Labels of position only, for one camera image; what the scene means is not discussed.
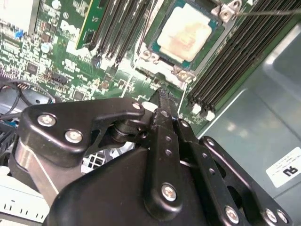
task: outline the white plastic part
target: white plastic part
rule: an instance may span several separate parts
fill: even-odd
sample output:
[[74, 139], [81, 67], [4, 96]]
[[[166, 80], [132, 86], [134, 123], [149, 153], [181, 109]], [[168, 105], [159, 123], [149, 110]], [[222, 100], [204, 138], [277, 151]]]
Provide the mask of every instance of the white plastic part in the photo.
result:
[[208, 111], [208, 114], [206, 116], [207, 121], [212, 121], [215, 118], [215, 114], [212, 111]]
[[158, 37], [160, 52], [182, 63], [191, 62], [209, 38], [210, 18], [189, 4], [176, 7]]
[[0, 212], [42, 223], [49, 207], [42, 195], [9, 176], [0, 176]]
[[192, 108], [192, 113], [194, 114], [199, 114], [202, 110], [202, 107], [198, 104], [194, 104], [193, 108]]

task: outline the electronic component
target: electronic component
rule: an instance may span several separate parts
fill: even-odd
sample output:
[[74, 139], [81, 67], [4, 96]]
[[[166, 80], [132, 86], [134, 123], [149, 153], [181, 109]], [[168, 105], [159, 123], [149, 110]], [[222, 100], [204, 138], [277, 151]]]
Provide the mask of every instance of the electronic component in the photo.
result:
[[101, 86], [103, 89], [107, 89], [109, 87], [109, 83], [107, 81], [103, 81]]
[[83, 100], [84, 99], [84, 96], [85, 96], [85, 94], [83, 94], [82, 92], [79, 92], [78, 90], [76, 90], [75, 92], [74, 92], [74, 95], [73, 95], [73, 98], [75, 99], [75, 100]]
[[53, 46], [52, 46], [52, 44], [51, 43], [49, 43], [49, 42], [46, 42], [46, 43], [42, 43], [41, 44], [41, 51], [43, 52], [43, 53], [50, 53], [51, 51], [52, 51], [52, 48], [53, 48]]
[[33, 33], [40, 0], [0, 0], [0, 19]]
[[50, 23], [46, 23], [45, 25], [45, 31], [49, 32], [51, 28], [51, 24]]
[[176, 7], [158, 37], [160, 53], [180, 63], [191, 62], [212, 32], [209, 22], [208, 17], [189, 4]]
[[50, 41], [50, 35], [43, 33], [41, 35], [42, 42], [49, 42]]
[[93, 41], [93, 39], [95, 38], [95, 33], [97, 32], [97, 30], [99, 30], [100, 23], [102, 23], [103, 21], [103, 16], [109, 2], [113, 1], [91, 0], [87, 17], [80, 30], [76, 49], [87, 47]]
[[68, 82], [68, 79], [57, 72], [51, 74], [51, 80], [59, 85], [65, 85]]
[[26, 67], [26, 71], [29, 72], [30, 74], [36, 75], [37, 72], [38, 72], [38, 66], [28, 62], [27, 67]]

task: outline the black cable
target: black cable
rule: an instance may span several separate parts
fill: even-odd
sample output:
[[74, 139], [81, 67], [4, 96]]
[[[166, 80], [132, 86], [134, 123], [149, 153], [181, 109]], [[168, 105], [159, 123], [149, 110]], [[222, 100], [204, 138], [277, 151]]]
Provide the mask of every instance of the black cable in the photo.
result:
[[12, 89], [14, 89], [16, 91], [16, 98], [15, 98], [14, 103], [12, 104], [11, 108], [9, 109], [9, 111], [6, 112], [5, 114], [3, 114], [2, 116], [9, 115], [17, 107], [18, 102], [20, 100], [21, 91], [20, 91], [20, 89], [19, 89], [19, 87], [17, 85], [15, 85], [13, 83], [10, 83], [10, 82], [0, 81], [0, 85], [9, 86], [9, 87], [11, 87]]

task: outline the chip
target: chip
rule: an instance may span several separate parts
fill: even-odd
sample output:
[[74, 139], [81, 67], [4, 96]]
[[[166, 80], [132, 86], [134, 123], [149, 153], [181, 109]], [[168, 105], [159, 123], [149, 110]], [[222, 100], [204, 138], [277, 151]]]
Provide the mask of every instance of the chip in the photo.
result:
[[157, 40], [160, 52], [180, 63], [193, 61], [212, 33], [209, 22], [189, 4], [174, 8]]
[[85, 96], [85, 94], [83, 94], [83, 93], [81, 93], [81, 92], [79, 92], [79, 91], [75, 91], [74, 92], [74, 95], [73, 95], [73, 98], [75, 99], [75, 100], [83, 100], [84, 99], [84, 96]]
[[38, 66], [33, 65], [32, 63], [28, 62], [26, 71], [29, 72], [30, 74], [36, 75], [38, 73]]
[[50, 36], [47, 34], [42, 34], [41, 39], [42, 39], [42, 42], [49, 42]]
[[45, 26], [45, 30], [48, 32], [50, 31], [50, 28], [51, 28], [51, 24], [47, 23]]

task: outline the gray metal panel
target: gray metal panel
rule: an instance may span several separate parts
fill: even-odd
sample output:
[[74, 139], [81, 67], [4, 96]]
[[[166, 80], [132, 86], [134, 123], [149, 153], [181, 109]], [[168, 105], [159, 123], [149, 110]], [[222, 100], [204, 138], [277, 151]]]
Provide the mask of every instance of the gray metal panel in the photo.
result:
[[266, 169], [301, 147], [301, 24], [200, 134], [212, 136], [301, 225], [301, 174], [275, 188]]

